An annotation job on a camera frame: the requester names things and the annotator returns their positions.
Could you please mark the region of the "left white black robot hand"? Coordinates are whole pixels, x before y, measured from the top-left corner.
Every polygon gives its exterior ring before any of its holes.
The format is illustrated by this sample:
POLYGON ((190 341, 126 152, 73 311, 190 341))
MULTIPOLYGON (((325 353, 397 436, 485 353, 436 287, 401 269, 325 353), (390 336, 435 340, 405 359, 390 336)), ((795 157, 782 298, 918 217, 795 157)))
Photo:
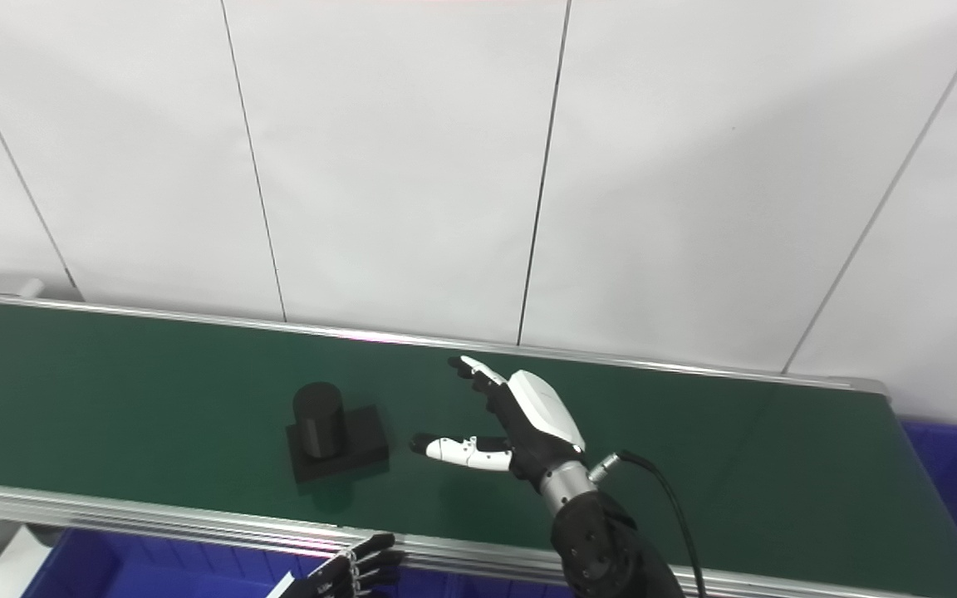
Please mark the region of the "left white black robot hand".
POLYGON ((324 561, 306 576, 286 572, 268 597, 387 597, 401 576, 404 553, 394 533, 377 533, 324 561))

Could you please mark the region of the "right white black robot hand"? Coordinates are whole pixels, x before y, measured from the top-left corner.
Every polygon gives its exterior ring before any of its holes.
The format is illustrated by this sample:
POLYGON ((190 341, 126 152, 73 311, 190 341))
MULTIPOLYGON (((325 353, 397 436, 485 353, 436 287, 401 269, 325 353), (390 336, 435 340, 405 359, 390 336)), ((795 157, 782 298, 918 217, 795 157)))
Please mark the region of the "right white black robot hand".
POLYGON ((449 359, 460 378, 486 399, 486 409, 502 425, 500 438, 472 435, 448 438, 415 433, 409 447, 422 457, 482 470, 511 473, 539 491, 556 469, 580 463, 586 447, 582 433, 558 393, 526 370, 502 377, 473 357, 449 359))

